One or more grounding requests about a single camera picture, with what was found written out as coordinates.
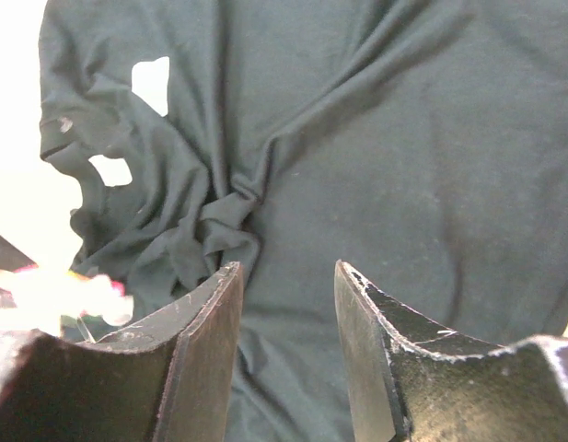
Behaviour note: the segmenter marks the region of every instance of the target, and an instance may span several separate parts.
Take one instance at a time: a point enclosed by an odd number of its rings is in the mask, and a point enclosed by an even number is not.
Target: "blurry object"
[[[16,308],[0,308],[0,330],[38,328],[61,336],[61,317],[77,319],[84,338],[93,339],[83,316],[101,316],[109,325],[122,326],[133,317],[133,297],[121,283],[105,274],[93,278],[60,273],[36,265],[15,272],[0,270],[0,288],[11,294]]]

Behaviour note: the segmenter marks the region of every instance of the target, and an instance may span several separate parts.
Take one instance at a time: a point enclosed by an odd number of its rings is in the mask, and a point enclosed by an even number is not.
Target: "black object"
[[[28,256],[0,235],[0,269],[13,272],[33,263]],[[16,303],[11,294],[0,288],[0,308],[14,308],[15,306]]]
[[[98,343],[0,333],[0,442],[224,438],[240,264]]]
[[[568,441],[568,339],[470,338],[343,262],[335,284],[356,442]]]

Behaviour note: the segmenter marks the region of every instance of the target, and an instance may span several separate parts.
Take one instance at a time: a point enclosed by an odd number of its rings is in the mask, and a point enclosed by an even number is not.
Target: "t-shirt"
[[[245,267],[226,442],[353,440],[339,259],[490,342],[562,332],[568,0],[50,0],[40,55],[74,270],[138,319]]]

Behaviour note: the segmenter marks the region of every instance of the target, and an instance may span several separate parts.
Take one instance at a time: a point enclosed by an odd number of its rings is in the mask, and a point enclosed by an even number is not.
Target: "hole in fabric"
[[[73,121],[66,117],[59,118],[59,123],[61,124],[61,134],[66,134],[73,127]]]
[[[133,93],[162,117],[168,114],[169,57],[134,65]]]
[[[103,155],[95,155],[89,159],[89,162],[96,168],[106,186],[125,186],[133,181],[130,168],[123,158],[111,159]]]

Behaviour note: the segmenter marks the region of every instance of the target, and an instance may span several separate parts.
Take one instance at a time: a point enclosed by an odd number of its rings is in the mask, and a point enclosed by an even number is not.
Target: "cloth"
[[[568,0],[50,0],[40,56],[74,270],[142,317],[245,266],[227,442],[353,440],[339,259],[490,342],[562,332]],[[167,115],[132,90],[163,57]]]

